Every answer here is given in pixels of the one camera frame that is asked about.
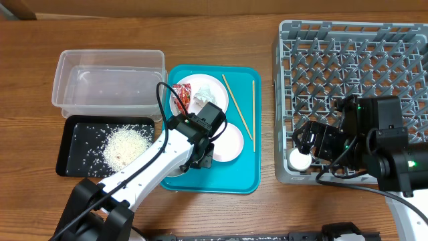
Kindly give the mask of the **pink white bowl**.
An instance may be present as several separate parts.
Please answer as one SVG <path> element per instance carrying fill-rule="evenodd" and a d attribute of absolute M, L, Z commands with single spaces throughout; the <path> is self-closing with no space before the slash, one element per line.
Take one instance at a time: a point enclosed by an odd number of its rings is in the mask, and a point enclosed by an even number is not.
<path fill-rule="evenodd" d="M 227 124 L 224 132 L 214 140 L 213 159 L 229 162 L 236 159 L 243 151 L 244 138 L 241 131 L 233 124 Z"/>

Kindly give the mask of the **grey bowl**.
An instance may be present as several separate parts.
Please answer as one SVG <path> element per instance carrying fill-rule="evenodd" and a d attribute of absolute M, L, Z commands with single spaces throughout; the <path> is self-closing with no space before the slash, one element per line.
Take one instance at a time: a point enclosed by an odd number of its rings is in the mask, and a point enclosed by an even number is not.
<path fill-rule="evenodd" d="M 173 169 L 168 175 L 167 175 L 167 177 L 178 177 L 178 176 L 180 176 L 180 175 L 182 175 L 182 174 L 184 174 L 185 172 L 184 171 L 182 171 L 179 167 L 178 168 L 175 168 L 175 169 Z"/>

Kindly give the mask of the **white cup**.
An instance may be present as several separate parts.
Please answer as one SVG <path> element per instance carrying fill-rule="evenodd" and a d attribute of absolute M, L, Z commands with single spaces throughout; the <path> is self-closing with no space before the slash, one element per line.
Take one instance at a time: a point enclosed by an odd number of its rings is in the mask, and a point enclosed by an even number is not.
<path fill-rule="evenodd" d="M 286 151 L 287 165 L 295 171 L 305 171 L 312 164 L 311 154 L 302 154 L 298 148 L 288 149 Z"/>

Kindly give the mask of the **white tissue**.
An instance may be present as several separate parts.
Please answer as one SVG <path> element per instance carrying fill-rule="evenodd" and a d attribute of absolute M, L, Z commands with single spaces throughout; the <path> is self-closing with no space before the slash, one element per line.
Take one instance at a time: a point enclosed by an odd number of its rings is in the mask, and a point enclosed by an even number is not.
<path fill-rule="evenodd" d="M 204 107 L 208 102 L 217 104 L 215 95 L 212 93 L 209 85 L 204 85 L 198 89 L 193 99 L 200 107 Z"/>

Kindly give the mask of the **red snack wrapper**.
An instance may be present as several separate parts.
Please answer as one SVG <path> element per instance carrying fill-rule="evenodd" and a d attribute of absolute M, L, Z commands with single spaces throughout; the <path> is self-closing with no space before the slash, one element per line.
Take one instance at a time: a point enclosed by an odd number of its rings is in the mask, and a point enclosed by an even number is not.
<path fill-rule="evenodd" d="M 182 114 L 187 114 L 191 102 L 191 85 L 190 84 L 174 84 L 173 102 L 177 110 Z"/>

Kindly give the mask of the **wooden chopstick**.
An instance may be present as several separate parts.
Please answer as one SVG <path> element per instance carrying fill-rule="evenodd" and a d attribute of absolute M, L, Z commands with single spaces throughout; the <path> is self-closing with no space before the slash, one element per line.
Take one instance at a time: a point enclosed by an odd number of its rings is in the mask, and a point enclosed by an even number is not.
<path fill-rule="evenodd" d="M 247 134 L 249 135 L 249 138 L 250 138 L 251 140 L 253 140 L 253 136 L 252 136 L 252 134 L 251 134 L 251 132 L 250 132 L 250 130 L 249 130 L 249 128 L 248 128 L 248 125 L 247 125 L 247 123 L 246 123 L 246 121 L 245 121 L 245 119 L 244 119 L 244 117 L 243 117 L 243 115 L 242 115 L 241 109 L 240 109 L 240 107 L 239 107 L 239 105 L 238 105 L 238 103 L 237 103 L 237 101 L 236 101 L 236 99 L 235 99 L 235 96 L 234 96 L 234 94 L 233 94 L 233 92 L 232 92 L 232 89 L 231 89 L 231 87 L 230 87 L 230 85 L 229 85 L 229 83 L 228 83 L 228 81 L 227 81 L 227 79 L 226 79 L 225 75 L 224 75 L 224 74 L 222 74 L 221 76 L 222 76 L 222 79 L 223 79 L 223 81 L 224 81 L 224 83 L 225 83 L 225 85 L 226 85 L 227 90 L 229 91 L 229 94 L 230 94 L 230 96 L 231 96 L 231 99 L 232 99 L 232 101 L 233 101 L 233 103 L 234 103 L 234 105 L 235 105 L 235 107 L 236 107 L 236 109 L 237 109 L 237 112 L 238 112 L 238 114 L 239 114 L 239 116 L 240 116 L 240 118 L 241 118 L 241 121 L 242 121 L 242 123 L 243 123 L 243 125 L 244 125 L 244 127 L 245 127 L 245 129 L 246 129 L 246 131 L 247 131 Z"/>
<path fill-rule="evenodd" d="M 255 80 L 252 81 L 252 131 L 253 131 L 253 152 L 255 152 Z"/>

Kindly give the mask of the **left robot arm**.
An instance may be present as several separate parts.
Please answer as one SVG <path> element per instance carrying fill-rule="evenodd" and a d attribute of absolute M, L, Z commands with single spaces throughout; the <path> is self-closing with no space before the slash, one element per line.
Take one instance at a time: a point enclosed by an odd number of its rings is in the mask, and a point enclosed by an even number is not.
<path fill-rule="evenodd" d="M 210 162 L 225 121 L 211 102 L 197 114 L 166 120 L 160 137 L 130 165 L 99 183 L 84 178 L 73 188 L 52 240 L 143 240 L 132 229 L 139 205 L 173 171 Z"/>

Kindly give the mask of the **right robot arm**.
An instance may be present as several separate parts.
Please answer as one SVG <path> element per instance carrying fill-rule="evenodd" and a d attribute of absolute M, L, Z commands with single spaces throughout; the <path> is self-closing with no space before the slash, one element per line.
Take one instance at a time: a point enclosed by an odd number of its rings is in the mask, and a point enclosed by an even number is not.
<path fill-rule="evenodd" d="M 427 239 L 427 143 L 411 144 L 397 96 L 349 96 L 334 103 L 342 114 L 339 127 L 308 121 L 292 140 L 301 154 L 329 161 L 315 180 L 321 185 L 376 193 L 385 197 L 401 240 Z M 353 177 L 369 174 L 376 189 L 321 177 L 348 167 Z"/>

